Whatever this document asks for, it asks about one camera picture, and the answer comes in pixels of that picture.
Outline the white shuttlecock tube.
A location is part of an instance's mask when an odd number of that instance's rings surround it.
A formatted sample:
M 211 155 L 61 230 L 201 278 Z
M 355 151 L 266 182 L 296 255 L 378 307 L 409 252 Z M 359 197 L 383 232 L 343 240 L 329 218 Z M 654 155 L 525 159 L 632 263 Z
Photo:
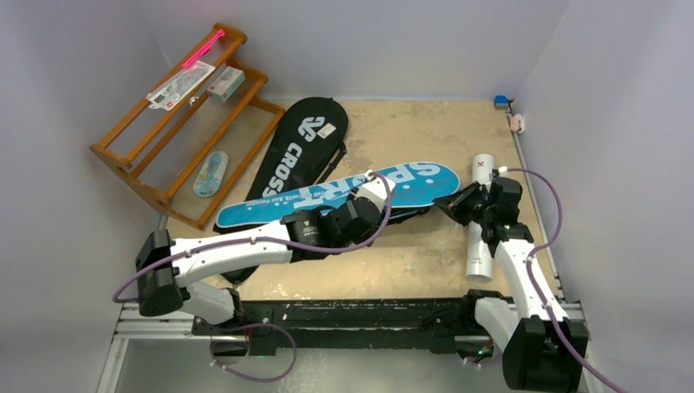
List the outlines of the white shuttlecock tube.
M 483 186 L 489 186 L 493 177 L 495 159 L 490 154 L 473 157 L 471 179 Z M 483 242 L 482 228 L 470 222 L 468 226 L 466 278 L 472 282 L 489 283 L 493 280 L 493 262 L 489 248 Z

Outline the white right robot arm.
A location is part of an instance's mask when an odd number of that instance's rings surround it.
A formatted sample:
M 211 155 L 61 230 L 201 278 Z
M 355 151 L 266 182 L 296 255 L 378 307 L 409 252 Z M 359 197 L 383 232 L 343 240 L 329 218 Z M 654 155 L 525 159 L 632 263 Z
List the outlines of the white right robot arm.
M 501 268 L 515 309 L 481 297 L 462 307 L 459 321 L 471 333 L 483 329 L 500 350 L 507 387 L 517 391 L 576 392 L 588 345 L 588 329 L 570 318 L 537 264 L 538 247 L 519 220 L 523 187 L 513 178 L 474 182 L 434 204 L 450 219 L 480 226 L 480 237 Z

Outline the blue racket cover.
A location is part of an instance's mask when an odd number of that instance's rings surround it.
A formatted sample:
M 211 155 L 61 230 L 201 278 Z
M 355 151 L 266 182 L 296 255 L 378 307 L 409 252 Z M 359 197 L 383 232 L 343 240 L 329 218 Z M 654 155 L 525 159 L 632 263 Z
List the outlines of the blue racket cover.
M 461 180 L 452 169 L 435 162 L 395 165 L 380 172 L 396 184 L 390 224 L 425 214 L 435 199 L 449 196 L 461 187 Z M 336 208 L 364 181 L 365 176 L 358 174 L 229 205 L 219 211 L 213 230 L 220 234 L 233 233 L 280 219 L 295 210 Z

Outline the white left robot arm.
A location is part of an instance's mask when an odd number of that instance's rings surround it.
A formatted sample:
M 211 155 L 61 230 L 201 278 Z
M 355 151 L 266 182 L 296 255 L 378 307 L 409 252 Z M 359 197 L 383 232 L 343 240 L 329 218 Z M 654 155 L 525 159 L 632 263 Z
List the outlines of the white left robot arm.
M 337 208 L 297 210 L 249 230 L 174 240 L 169 231 L 148 235 L 135 259 L 137 303 L 144 317 L 187 312 L 222 334 L 241 330 L 239 295 L 205 282 L 209 276 L 265 264 L 324 260 L 373 242 L 386 224 L 386 197 L 352 196 Z

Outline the black Crossway racket cover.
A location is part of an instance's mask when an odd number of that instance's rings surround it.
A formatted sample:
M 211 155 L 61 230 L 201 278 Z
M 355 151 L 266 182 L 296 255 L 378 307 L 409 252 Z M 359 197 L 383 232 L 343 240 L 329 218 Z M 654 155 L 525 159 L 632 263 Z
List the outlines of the black Crossway racket cover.
M 347 153 L 349 119 L 331 97 L 306 97 L 286 110 L 277 123 L 246 201 L 327 180 Z

